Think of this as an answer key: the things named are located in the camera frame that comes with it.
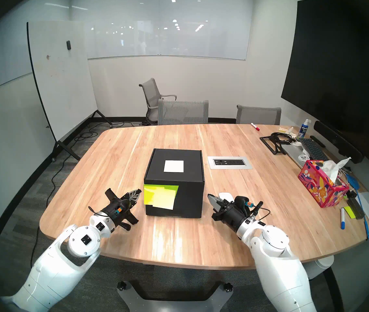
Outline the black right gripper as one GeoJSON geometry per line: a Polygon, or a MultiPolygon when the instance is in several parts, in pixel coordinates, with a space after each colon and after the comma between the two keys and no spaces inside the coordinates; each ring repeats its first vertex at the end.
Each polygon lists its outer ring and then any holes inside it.
{"type": "Polygon", "coordinates": [[[228,201],[208,194],[208,200],[214,210],[212,219],[221,221],[234,232],[246,232],[257,221],[256,216],[263,205],[262,201],[254,205],[244,196],[237,196],[233,201],[228,201]]]}

